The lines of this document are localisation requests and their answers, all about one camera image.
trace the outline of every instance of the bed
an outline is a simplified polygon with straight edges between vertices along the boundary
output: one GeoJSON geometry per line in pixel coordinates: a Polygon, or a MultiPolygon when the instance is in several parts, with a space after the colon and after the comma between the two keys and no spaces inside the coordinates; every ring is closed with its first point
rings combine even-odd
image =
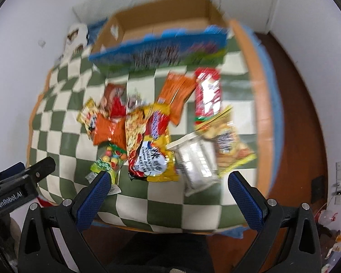
{"type": "MultiPolygon", "coordinates": [[[[136,85],[147,98],[155,99],[169,71],[187,73],[197,68],[176,66],[104,75],[88,60],[89,53],[90,46],[50,71],[30,122],[28,164],[47,156],[57,164],[55,172],[38,186],[40,196],[53,204],[74,198],[88,185],[85,176],[106,147],[93,146],[76,121],[89,97],[99,101],[106,83],[111,82],[136,85]]],[[[228,53],[217,68],[221,72],[223,105],[234,107],[241,140],[257,154],[256,160],[237,169],[267,196],[283,146],[283,112],[271,61],[253,31],[231,20],[228,53]]],[[[193,131],[194,101],[194,96],[187,101],[180,125],[169,127],[173,140],[193,131]]],[[[127,165],[122,167],[117,183],[121,193],[106,198],[95,224],[162,233],[217,233],[246,225],[228,191],[227,177],[190,197],[184,196],[183,180],[130,181],[127,165]]]]}

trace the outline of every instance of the blue cloth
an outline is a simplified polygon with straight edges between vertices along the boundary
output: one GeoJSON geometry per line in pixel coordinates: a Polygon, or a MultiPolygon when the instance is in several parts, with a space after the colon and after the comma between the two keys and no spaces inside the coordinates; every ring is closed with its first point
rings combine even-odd
{"type": "Polygon", "coordinates": [[[275,179],[277,177],[280,161],[283,153],[283,145],[284,145],[284,112],[283,112],[283,104],[278,88],[278,84],[276,81],[275,71],[273,67],[272,60],[266,48],[261,44],[259,38],[255,35],[253,30],[248,26],[243,25],[244,30],[249,34],[252,43],[259,55],[261,63],[264,68],[264,73],[266,75],[271,104],[273,110],[273,129],[274,129],[274,161],[273,161],[273,175],[272,175],[272,183],[270,188],[274,185],[275,179]]]}
{"type": "Polygon", "coordinates": [[[236,227],[230,230],[226,230],[221,232],[221,235],[229,236],[236,239],[243,239],[244,238],[244,231],[249,230],[249,227],[236,227]]]}
{"type": "Polygon", "coordinates": [[[100,20],[96,23],[87,26],[88,29],[88,45],[92,45],[96,42],[98,34],[100,33],[101,29],[103,28],[104,24],[107,22],[107,18],[104,20],[100,20]]]}

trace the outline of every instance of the red snack bag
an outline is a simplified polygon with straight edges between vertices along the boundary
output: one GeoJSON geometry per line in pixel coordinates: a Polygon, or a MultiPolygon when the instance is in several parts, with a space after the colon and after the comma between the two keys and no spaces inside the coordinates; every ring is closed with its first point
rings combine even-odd
{"type": "Polygon", "coordinates": [[[121,102],[121,96],[125,91],[122,85],[109,83],[101,99],[99,110],[105,117],[122,118],[126,115],[126,106],[121,102]]]}
{"type": "Polygon", "coordinates": [[[91,133],[95,146],[103,142],[112,142],[119,148],[126,149],[125,118],[119,121],[106,119],[102,114],[97,114],[96,127],[91,133]]]}
{"type": "Polygon", "coordinates": [[[220,75],[213,68],[198,68],[196,76],[196,124],[216,115],[221,109],[220,75]]]}

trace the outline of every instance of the electrical cord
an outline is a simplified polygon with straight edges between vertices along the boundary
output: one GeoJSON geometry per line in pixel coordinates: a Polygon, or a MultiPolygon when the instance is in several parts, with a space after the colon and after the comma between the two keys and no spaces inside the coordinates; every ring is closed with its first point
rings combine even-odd
{"type": "Polygon", "coordinates": [[[330,204],[331,200],[332,200],[335,196],[336,196],[336,195],[332,195],[331,199],[330,199],[328,202],[326,202],[324,205],[322,205],[322,207],[316,212],[316,214],[315,214],[313,217],[315,218],[316,215],[322,210],[322,208],[323,208],[325,205],[327,205],[327,206],[326,206],[326,208],[327,208],[328,205],[330,204]]]}

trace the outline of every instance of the candy bag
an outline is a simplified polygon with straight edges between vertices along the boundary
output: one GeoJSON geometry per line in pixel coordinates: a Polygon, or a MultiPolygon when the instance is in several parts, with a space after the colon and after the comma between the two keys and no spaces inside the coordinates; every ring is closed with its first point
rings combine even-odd
{"type": "Polygon", "coordinates": [[[215,141],[218,174],[229,174],[237,166],[256,159],[256,154],[240,141],[231,120],[231,106],[196,126],[198,134],[215,141]]]}
{"type": "Polygon", "coordinates": [[[197,133],[181,137],[166,147],[174,151],[178,170],[186,179],[185,195],[203,191],[220,182],[217,175],[215,150],[207,151],[203,139],[197,133]]]}
{"type": "Polygon", "coordinates": [[[118,147],[125,149],[125,118],[113,121],[105,118],[102,114],[97,115],[95,129],[91,132],[95,146],[103,142],[111,142],[118,147]]]}
{"type": "Polygon", "coordinates": [[[122,118],[126,114],[126,106],[121,102],[121,96],[125,91],[122,85],[107,84],[104,96],[99,105],[99,111],[105,117],[122,118]]]}
{"type": "Polygon", "coordinates": [[[174,157],[166,150],[170,107],[152,104],[126,116],[126,149],[129,176],[149,182],[178,180],[174,157]]]}
{"type": "MultiPolygon", "coordinates": [[[[110,188],[110,191],[107,193],[107,195],[115,195],[115,194],[118,194],[118,193],[121,193],[121,190],[119,188],[119,186],[117,184],[115,184],[115,180],[113,181],[112,178],[113,178],[113,175],[112,175],[113,171],[111,170],[109,172],[110,176],[111,176],[111,188],[110,188]]],[[[90,172],[88,175],[85,176],[86,180],[91,184],[92,181],[97,177],[98,173],[96,172],[90,172]]]]}
{"type": "Polygon", "coordinates": [[[85,103],[82,110],[78,113],[77,121],[85,126],[88,137],[91,136],[91,132],[96,127],[97,113],[98,109],[92,98],[85,103]]]}
{"type": "Polygon", "coordinates": [[[126,151],[122,148],[109,144],[106,147],[105,152],[96,160],[93,165],[91,165],[91,171],[95,173],[99,173],[101,170],[107,171],[110,173],[110,170],[113,170],[116,174],[120,171],[120,168],[124,164],[124,162],[128,159],[126,155],[126,151]]]}
{"type": "Polygon", "coordinates": [[[157,103],[170,105],[170,120],[178,125],[182,116],[183,106],[196,88],[195,77],[169,72],[157,103]]]}
{"type": "Polygon", "coordinates": [[[220,111],[220,75],[212,68],[198,68],[195,76],[197,77],[195,123],[199,124],[220,111]]]}

